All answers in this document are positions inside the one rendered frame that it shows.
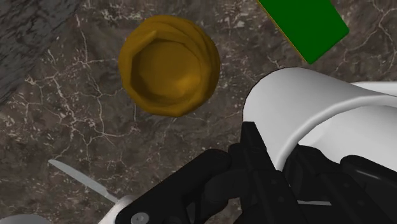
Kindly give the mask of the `brown bowl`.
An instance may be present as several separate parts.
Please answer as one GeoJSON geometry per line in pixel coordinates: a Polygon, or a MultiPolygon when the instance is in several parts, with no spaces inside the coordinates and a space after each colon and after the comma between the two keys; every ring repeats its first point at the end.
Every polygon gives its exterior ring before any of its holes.
{"type": "Polygon", "coordinates": [[[192,21],[171,15],[145,19],[118,57],[129,96],[144,111],[162,116],[183,116],[205,103],[220,67],[213,40],[192,21]]]}

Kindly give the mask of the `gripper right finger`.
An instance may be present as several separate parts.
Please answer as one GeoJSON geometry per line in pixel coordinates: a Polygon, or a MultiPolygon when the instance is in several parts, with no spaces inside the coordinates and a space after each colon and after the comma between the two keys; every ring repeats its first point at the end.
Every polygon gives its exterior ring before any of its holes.
{"type": "Polygon", "coordinates": [[[333,162],[298,145],[283,173],[309,224],[397,224],[397,172],[361,156],[333,162]]]}

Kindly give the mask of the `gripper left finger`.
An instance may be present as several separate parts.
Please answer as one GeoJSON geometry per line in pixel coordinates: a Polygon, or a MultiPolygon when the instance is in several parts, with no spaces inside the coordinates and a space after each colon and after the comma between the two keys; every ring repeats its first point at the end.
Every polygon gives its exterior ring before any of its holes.
{"type": "Polygon", "coordinates": [[[115,224],[204,224],[234,198],[242,213],[233,224],[307,224],[254,122],[242,123],[228,151],[206,150],[123,208],[115,224]]]}

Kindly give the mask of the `grey round object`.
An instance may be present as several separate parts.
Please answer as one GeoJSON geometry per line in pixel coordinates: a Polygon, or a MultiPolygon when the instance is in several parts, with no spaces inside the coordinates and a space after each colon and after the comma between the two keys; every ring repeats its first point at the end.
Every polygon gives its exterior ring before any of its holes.
{"type": "Polygon", "coordinates": [[[0,219],[0,224],[52,224],[36,214],[18,214],[0,219]]]}

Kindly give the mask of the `grey knife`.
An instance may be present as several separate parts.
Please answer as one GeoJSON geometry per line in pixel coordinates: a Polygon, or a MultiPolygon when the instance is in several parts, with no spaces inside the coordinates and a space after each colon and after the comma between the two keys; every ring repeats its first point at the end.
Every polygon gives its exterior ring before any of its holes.
{"type": "Polygon", "coordinates": [[[115,219],[118,213],[134,200],[134,197],[131,195],[126,195],[120,199],[111,195],[103,185],[63,162],[49,159],[48,163],[114,203],[114,206],[106,213],[98,224],[115,224],[115,219]]]}

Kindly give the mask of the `green book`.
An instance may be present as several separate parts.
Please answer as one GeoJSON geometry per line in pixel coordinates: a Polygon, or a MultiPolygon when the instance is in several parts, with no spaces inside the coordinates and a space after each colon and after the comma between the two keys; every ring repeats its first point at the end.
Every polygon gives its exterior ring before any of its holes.
{"type": "Polygon", "coordinates": [[[349,33],[330,0],[257,0],[301,58],[313,64],[349,33]]]}

